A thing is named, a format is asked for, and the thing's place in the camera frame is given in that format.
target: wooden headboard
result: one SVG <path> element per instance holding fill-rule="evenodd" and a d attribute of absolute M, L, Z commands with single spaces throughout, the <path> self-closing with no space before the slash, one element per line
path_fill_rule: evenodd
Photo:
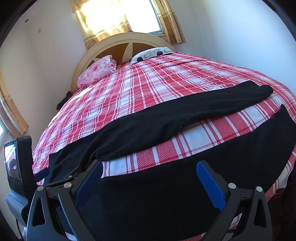
<path fill-rule="evenodd" d="M 176 49 L 165 40 L 151 34 L 144 33 L 122 33 L 110 36 L 91 47 L 80 60 L 71 85 L 71 91 L 77 89 L 78 76 L 98 59 L 111 54 L 117 65 L 128 61 L 141 51 L 155 48 L 169 47 L 172 51 Z"/>

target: device screen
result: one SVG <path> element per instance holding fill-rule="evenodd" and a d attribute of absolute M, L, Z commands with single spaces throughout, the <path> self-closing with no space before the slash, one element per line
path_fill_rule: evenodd
<path fill-rule="evenodd" d="M 4 148 L 5 164 L 7 175 L 21 182 L 20 168 L 16 157 L 16 145 L 9 145 Z"/>

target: sunlit curtain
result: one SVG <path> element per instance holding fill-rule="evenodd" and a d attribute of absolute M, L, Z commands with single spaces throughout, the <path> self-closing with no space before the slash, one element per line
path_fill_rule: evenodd
<path fill-rule="evenodd" d="M 120 0 L 70 0 L 86 49 L 109 36 L 130 32 Z"/>
<path fill-rule="evenodd" d="M 18 111 L 14 101 L 9 94 L 6 83 L 1 76 L 0 71 L 0 116 L 4 124 L 14 136 L 18 138 L 22 136 L 29 128 L 28 124 Z"/>
<path fill-rule="evenodd" d="M 163 26 L 168 42 L 170 44 L 185 43 L 176 14 L 172 12 L 167 0 L 151 0 L 151 2 Z"/>

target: bedsheet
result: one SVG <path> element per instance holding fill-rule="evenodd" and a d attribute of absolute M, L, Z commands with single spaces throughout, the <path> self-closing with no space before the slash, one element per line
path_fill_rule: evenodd
<path fill-rule="evenodd" d="M 118 66 L 117 72 L 78 89 L 43 132 L 33 151 L 34 173 L 48 166 L 49 154 L 90 135 L 112 120 L 155 104 L 204 91 L 227 88 L 252 80 L 270 85 L 274 92 L 264 101 L 237 113 L 196 122 L 168 141 L 116 160 L 105 161 L 102 177 L 123 175 L 182 159 L 227 140 L 251 132 L 284 104 L 296 121 L 296 97 L 283 84 L 257 71 L 176 52 L 132 66 Z M 270 199 L 283 185 L 296 159 L 296 147 L 273 186 Z M 234 227 L 239 221 L 235 218 Z M 188 239 L 200 240 L 201 235 Z"/>

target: cable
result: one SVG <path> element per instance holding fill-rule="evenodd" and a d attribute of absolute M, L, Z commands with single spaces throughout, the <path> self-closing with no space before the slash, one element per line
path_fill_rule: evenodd
<path fill-rule="evenodd" d="M 20 227 L 18 225 L 18 220 L 17 219 L 15 219 L 15 220 L 17 221 L 17 229 L 18 229 L 18 231 L 20 233 L 20 240 L 25 241 L 24 238 L 22 237 L 22 233 L 20 232 Z"/>

